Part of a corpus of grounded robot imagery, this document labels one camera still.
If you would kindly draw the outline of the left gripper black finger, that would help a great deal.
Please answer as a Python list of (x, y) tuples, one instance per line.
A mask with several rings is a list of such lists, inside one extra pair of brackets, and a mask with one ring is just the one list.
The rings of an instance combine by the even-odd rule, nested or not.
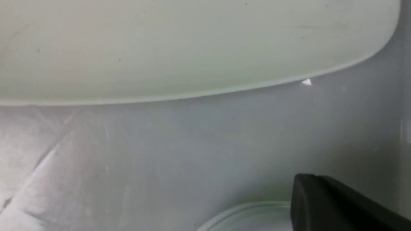
[(322, 175), (297, 174), (293, 181), (294, 231), (409, 231), (409, 219), (344, 183)]

